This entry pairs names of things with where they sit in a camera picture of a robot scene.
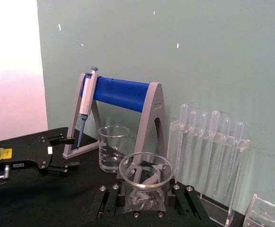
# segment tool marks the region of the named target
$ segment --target plastic dropper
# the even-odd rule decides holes
[[[197,144],[195,147],[195,162],[194,162],[196,166],[193,167],[193,177],[192,177],[193,182],[196,181],[198,164],[200,161],[200,151],[202,148],[202,141],[203,141],[203,136],[204,136],[205,127],[207,123],[207,116],[208,116],[208,113],[202,113],[199,117],[198,138],[197,138]]]
[[[211,114],[211,119],[210,119],[210,126],[209,126],[209,139],[207,147],[206,147],[206,161],[205,161],[205,172],[203,175],[203,180],[202,180],[202,191],[204,191],[204,186],[205,182],[207,179],[208,175],[208,170],[209,170],[209,165],[210,165],[210,159],[211,159],[211,153],[212,153],[212,146],[213,146],[213,140],[217,132],[217,127],[218,127],[218,120],[219,120],[220,113],[215,110]]]
[[[186,144],[186,158],[185,158],[185,173],[189,173],[189,168],[192,162],[192,141],[193,137],[195,136],[195,125],[196,125],[196,118],[197,118],[197,112],[196,111],[191,111],[190,116],[189,116],[189,126],[188,126],[188,141]]]
[[[223,157],[223,153],[224,153],[224,147],[226,145],[226,141],[229,137],[229,133],[230,133],[230,127],[231,127],[231,120],[229,118],[225,118],[222,124],[222,130],[221,130],[221,135],[222,135],[222,141],[221,141],[221,150],[218,154],[218,163],[217,163],[217,170],[216,170],[216,181],[215,181],[215,186],[214,186],[214,196],[216,196],[216,187],[217,187],[217,181],[219,178],[219,173],[221,171],[221,167],[222,167],[222,157]]]
[[[230,181],[231,181],[231,178],[232,178],[232,175],[233,175],[233,169],[234,169],[234,165],[235,165],[237,148],[238,148],[238,145],[241,141],[242,133],[243,133],[243,123],[242,122],[237,122],[236,125],[235,125],[235,129],[234,129],[234,144],[233,144],[230,163],[229,163],[229,167],[228,167],[228,179],[227,179],[227,185],[226,185],[224,196],[227,195],[228,188],[229,188],[229,185],[230,185]]]
[[[176,154],[176,164],[175,164],[175,183],[177,183],[177,178],[179,173],[181,146],[183,141],[183,134],[186,129],[187,116],[188,116],[188,105],[182,104],[180,107],[180,114],[179,114],[179,136],[178,136],[178,142],[177,142],[177,154]]]

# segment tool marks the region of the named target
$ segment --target beaker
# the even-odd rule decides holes
[[[166,211],[166,185],[173,176],[168,159],[154,153],[134,153],[120,162],[119,173],[126,181],[124,212]]]
[[[134,152],[135,141],[124,126],[104,126],[99,133],[99,167],[107,173],[117,173],[120,161]]]

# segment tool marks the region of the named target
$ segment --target yellow label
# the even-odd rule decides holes
[[[0,149],[0,160],[12,158],[12,148]]]

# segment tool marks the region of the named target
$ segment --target black table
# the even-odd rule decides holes
[[[61,133],[66,135],[67,128],[0,141],[0,146],[13,148],[14,152],[17,149],[29,152],[33,148],[37,152],[36,141],[44,137],[48,143],[47,138]],[[78,131],[75,131],[75,137],[78,137]],[[94,138],[83,135],[82,145],[94,141]],[[78,171],[69,171],[65,177],[41,176],[35,169],[10,172],[9,181],[0,186],[0,227],[78,227],[86,223],[98,188],[113,185],[116,174],[105,173],[99,168],[98,149],[68,160],[62,157],[63,149],[63,144],[53,146],[52,163],[64,166],[79,161]],[[243,218],[236,213],[231,227],[241,226]]]

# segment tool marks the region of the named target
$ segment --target screw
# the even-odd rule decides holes
[[[133,213],[133,217],[135,217],[135,218],[138,218],[139,215],[140,215],[139,212],[134,212],[134,213]]]
[[[179,186],[178,184],[175,184],[173,187],[174,187],[174,189],[176,189],[176,190],[180,189],[180,186]]]
[[[119,186],[117,184],[114,184],[112,188],[116,190],[119,188]]]
[[[103,185],[99,188],[102,192],[105,191],[107,188]]]
[[[165,214],[164,214],[163,212],[159,211],[159,212],[157,213],[157,216],[158,216],[159,218],[163,218],[163,217],[165,216]]]
[[[193,188],[189,185],[189,186],[186,188],[186,190],[187,190],[188,192],[191,192],[191,191],[193,191]]]

